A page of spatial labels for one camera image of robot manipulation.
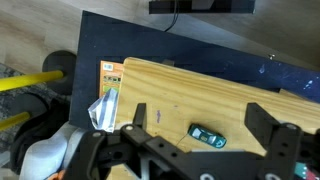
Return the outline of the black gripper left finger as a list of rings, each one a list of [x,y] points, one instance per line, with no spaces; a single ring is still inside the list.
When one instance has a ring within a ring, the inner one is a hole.
[[[145,129],[147,119],[147,105],[145,103],[138,103],[133,118],[133,124]]]

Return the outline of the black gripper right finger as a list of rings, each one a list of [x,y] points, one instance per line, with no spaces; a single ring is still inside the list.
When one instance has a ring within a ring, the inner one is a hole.
[[[267,157],[276,152],[276,137],[280,123],[257,103],[248,103],[245,112],[244,124],[258,143],[266,151]]]

